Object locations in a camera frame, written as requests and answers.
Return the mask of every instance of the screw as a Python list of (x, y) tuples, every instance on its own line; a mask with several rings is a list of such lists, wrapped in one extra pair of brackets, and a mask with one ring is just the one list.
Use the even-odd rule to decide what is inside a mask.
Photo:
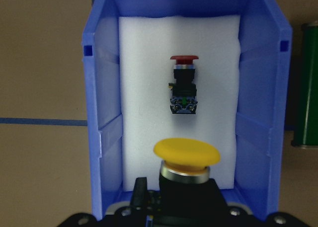
[(130, 209), (125, 209), (121, 212), (122, 216), (129, 216), (131, 214), (131, 210)]
[(232, 209), (230, 209), (230, 214), (231, 214), (232, 216), (239, 216), (239, 215), (240, 215), (239, 208), (232, 208)]
[(286, 224), (286, 219), (282, 216), (275, 216), (274, 221), (280, 225)]
[(193, 111), (193, 110), (194, 110), (194, 106), (190, 105), (190, 106), (189, 106), (189, 110), (190, 110), (190, 111)]
[(89, 222), (89, 217), (88, 216), (83, 216), (81, 219), (78, 221), (78, 225), (82, 226), (85, 225)]

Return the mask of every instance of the blue tape line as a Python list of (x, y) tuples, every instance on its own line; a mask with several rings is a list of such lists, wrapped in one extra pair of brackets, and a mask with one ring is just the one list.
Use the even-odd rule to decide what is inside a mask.
[(87, 126), (87, 120), (0, 118), (0, 124)]

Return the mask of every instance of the green cylinder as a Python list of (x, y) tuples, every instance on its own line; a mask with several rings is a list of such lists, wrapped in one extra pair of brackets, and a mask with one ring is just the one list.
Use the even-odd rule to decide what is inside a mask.
[(318, 148), (318, 21), (303, 25), (300, 97), (292, 145)]

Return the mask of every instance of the red emergency stop button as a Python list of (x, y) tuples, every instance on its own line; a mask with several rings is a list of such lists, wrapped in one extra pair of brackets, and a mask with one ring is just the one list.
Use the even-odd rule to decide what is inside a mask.
[(192, 65), (193, 60), (199, 59), (198, 56), (172, 56), (170, 60), (176, 60), (176, 65)]

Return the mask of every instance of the bin slot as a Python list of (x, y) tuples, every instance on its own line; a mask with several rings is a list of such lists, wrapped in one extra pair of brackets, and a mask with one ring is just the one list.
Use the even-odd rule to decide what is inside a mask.
[(289, 41), (280, 41), (280, 51), (288, 52), (289, 49)]
[(262, 58), (277, 57), (277, 52), (280, 51), (280, 45), (277, 41), (266, 43), (266, 44), (259, 44), (258, 46), (249, 49), (247, 51), (242, 51), (239, 60), (241, 62), (255, 60), (260, 58), (260, 54)]
[(236, 135), (253, 144), (264, 154), (268, 152), (270, 132), (270, 127), (237, 113)]
[(92, 55), (93, 55), (93, 46), (92, 45), (84, 46), (84, 56), (90, 57)]
[(273, 125), (278, 57), (260, 57), (239, 64), (238, 112), (265, 126)]
[(98, 129), (121, 114), (119, 65), (99, 58), (96, 61)]
[(100, 130), (102, 156), (123, 136), (123, 116), (119, 115)]
[(113, 54), (109, 51), (104, 51), (104, 52), (99, 51), (99, 52), (101, 53), (101, 54), (99, 54), (100, 59), (104, 59), (106, 62), (119, 64), (119, 56), (118, 55)]

